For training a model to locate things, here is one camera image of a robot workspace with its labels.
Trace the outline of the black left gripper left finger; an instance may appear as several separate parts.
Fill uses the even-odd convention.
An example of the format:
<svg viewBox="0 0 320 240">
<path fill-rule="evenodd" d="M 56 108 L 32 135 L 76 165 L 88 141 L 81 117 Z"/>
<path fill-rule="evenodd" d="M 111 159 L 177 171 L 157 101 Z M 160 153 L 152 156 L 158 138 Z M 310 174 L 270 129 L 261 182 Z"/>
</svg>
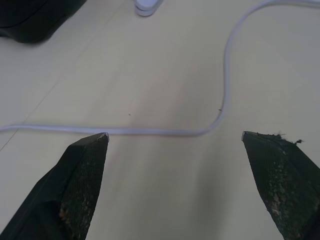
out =
<svg viewBox="0 0 320 240">
<path fill-rule="evenodd" d="M 109 135 L 69 145 L 32 188 L 6 225 L 2 240 L 84 240 L 100 195 Z"/>
</svg>

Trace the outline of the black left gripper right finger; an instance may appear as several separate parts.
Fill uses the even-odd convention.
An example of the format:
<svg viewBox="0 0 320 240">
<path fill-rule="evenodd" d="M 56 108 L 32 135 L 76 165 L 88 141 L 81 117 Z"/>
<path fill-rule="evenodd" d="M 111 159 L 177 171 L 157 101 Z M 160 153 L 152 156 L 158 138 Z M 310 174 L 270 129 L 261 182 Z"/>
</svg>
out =
<svg viewBox="0 0 320 240">
<path fill-rule="evenodd" d="M 244 131 L 258 193 L 285 240 L 320 238 L 320 169 L 280 134 Z"/>
</svg>

